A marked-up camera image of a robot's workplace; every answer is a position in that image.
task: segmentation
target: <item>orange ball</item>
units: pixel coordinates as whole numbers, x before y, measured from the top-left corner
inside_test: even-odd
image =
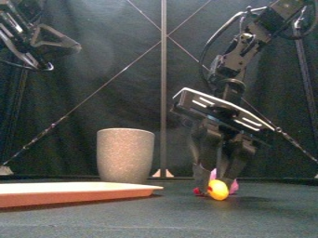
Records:
[[[224,200],[228,196],[228,189],[224,182],[218,179],[210,180],[207,193],[215,200]]]

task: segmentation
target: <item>black curtain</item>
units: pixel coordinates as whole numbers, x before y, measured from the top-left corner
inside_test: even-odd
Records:
[[[183,87],[208,93],[196,62],[207,39],[247,6],[263,7],[270,1],[167,2],[169,109],[171,98]],[[28,73],[16,130],[9,132],[13,135],[9,154],[64,115],[67,118],[9,163],[14,173],[96,175],[96,132],[108,127],[135,127],[155,133],[151,172],[159,169],[160,20],[160,0],[47,0],[43,23],[79,41],[83,50],[77,55],[56,59],[53,72]],[[211,46],[206,65],[228,47],[238,32],[239,25],[234,25]],[[316,31],[304,44],[316,92]],[[2,82],[13,76],[10,70],[6,72]],[[272,40],[248,65],[244,83],[246,100],[316,155],[294,41]],[[191,176],[188,127],[181,125],[179,116],[167,113],[168,170],[175,176]],[[315,174],[316,164],[276,134],[274,146],[258,150],[242,176],[311,178]]]

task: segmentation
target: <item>gray cup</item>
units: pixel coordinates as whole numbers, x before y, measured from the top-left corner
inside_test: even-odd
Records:
[[[97,131],[97,173],[103,181],[143,184],[149,176],[153,134],[132,128]]]

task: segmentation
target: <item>metal pole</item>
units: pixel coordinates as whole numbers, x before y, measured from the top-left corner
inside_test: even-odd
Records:
[[[167,0],[161,0],[160,178],[167,177]]]

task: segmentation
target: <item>ceramic cup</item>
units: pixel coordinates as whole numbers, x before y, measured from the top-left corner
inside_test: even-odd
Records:
[[[152,163],[153,134],[133,128],[97,131],[97,173],[107,182],[143,184]]]

